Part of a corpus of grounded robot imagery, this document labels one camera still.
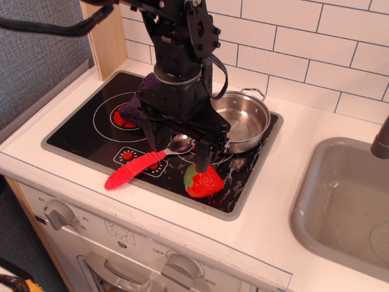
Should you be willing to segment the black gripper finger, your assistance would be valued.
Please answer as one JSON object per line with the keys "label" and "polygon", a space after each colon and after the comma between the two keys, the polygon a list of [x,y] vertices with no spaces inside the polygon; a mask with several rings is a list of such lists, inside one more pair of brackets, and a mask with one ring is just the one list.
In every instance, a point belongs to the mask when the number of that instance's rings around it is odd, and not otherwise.
{"label": "black gripper finger", "polygon": [[217,154],[216,144],[207,140],[198,140],[195,145],[196,150],[196,169],[198,173],[205,173],[214,155]]}
{"label": "black gripper finger", "polygon": [[143,131],[152,151],[163,150],[170,141],[171,129],[164,123],[141,117]]}

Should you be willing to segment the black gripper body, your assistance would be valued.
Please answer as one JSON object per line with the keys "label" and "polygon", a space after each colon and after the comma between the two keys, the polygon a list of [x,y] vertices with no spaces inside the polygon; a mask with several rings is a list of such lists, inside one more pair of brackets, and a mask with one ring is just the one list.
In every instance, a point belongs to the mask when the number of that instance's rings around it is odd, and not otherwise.
{"label": "black gripper body", "polygon": [[138,89],[139,114],[164,123],[171,132],[182,133],[196,141],[207,140],[218,150],[226,148],[230,124],[211,105],[203,82],[190,86],[159,83],[159,89]]}

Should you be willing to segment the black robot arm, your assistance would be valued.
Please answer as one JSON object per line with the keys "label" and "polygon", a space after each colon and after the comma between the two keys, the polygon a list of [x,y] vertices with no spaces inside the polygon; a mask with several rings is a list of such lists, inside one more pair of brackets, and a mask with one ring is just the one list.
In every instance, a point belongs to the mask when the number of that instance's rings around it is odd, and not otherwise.
{"label": "black robot arm", "polygon": [[154,151],[163,150],[171,131],[196,141],[197,171],[226,148],[230,124],[212,107],[212,73],[225,66],[213,55],[221,31],[205,1],[129,1],[139,10],[154,44],[158,89],[140,89],[142,128]]}

